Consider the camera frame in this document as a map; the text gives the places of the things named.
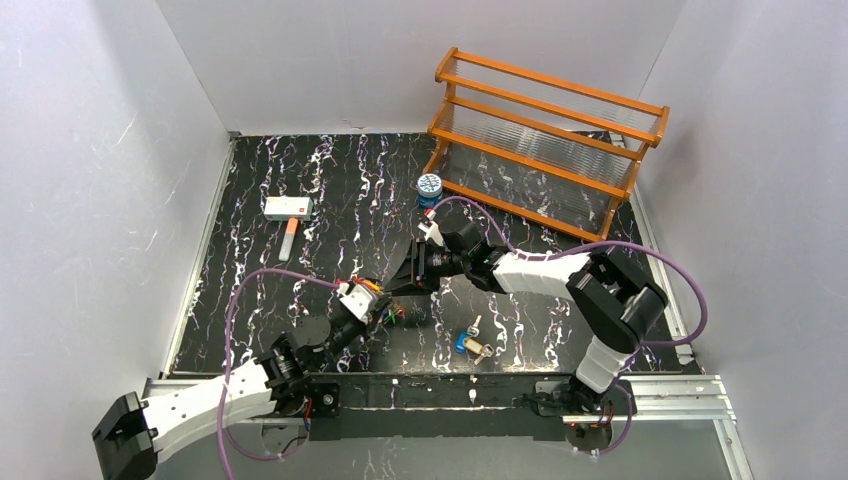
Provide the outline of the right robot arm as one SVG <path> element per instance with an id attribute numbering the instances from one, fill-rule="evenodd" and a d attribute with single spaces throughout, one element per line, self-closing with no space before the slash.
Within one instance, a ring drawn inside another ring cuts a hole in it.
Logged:
<path id="1" fill-rule="evenodd" d="M 385 288 L 393 296 L 429 295 L 456 275 L 486 292 L 572 301 L 593 333 L 571 382 L 583 396 L 608 391 L 668 305 L 665 291 L 614 246 L 532 256 L 490 243 L 475 226 L 413 240 Z"/>

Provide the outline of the green key tag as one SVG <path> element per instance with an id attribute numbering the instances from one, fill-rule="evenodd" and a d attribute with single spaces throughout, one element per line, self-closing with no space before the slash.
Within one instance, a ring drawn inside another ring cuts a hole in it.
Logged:
<path id="1" fill-rule="evenodd" d="M 390 309 L 387 313 L 387 321 L 392 324 L 397 324 L 402 321 L 405 316 L 405 311 L 403 308 Z"/>

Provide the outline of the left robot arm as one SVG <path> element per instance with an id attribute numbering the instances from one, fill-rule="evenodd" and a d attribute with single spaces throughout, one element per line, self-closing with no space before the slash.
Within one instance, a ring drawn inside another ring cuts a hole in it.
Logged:
<path id="1" fill-rule="evenodd" d="M 228 375 L 169 394 L 116 399 L 93 429 L 92 440 L 105 479 L 148 479 L 157 465 L 179 450 L 255 417 L 332 418 L 340 388 L 317 376 L 376 322 L 398 313 L 380 300 L 363 319 L 340 306 L 282 333 L 270 349 Z"/>

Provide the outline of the metal key organizer red handle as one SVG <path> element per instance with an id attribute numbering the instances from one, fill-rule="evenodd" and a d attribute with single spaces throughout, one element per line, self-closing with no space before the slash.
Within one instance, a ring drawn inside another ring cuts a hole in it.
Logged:
<path id="1" fill-rule="evenodd" d="M 385 290 L 377 280 L 366 277 L 357 277 L 355 281 L 376 295 L 374 305 L 370 308 L 368 313 L 370 324 L 388 322 L 386 316 L 390 309 L 403 308 L 392 298 L 388 291 Z"/>

